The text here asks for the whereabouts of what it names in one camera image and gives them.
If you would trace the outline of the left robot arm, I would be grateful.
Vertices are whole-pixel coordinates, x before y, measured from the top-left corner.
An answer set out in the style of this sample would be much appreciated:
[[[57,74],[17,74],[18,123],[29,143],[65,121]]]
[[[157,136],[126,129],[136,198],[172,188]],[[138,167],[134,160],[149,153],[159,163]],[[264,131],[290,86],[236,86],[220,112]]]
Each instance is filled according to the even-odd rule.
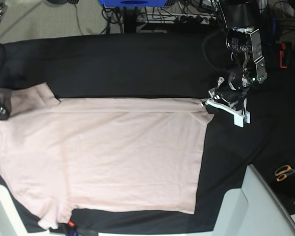
[[[259,5],[255,0],[212,0],[210,3],[226,37],[233,65],[213,66],[227,75],[217,79],[217,85],[208,91],[209,98],[202,106],[231,114],[234,125],[243,127],[250,123],[250,112],[246,109],[247,94],[252,86],[263,83],[267,78],[259,29]]]

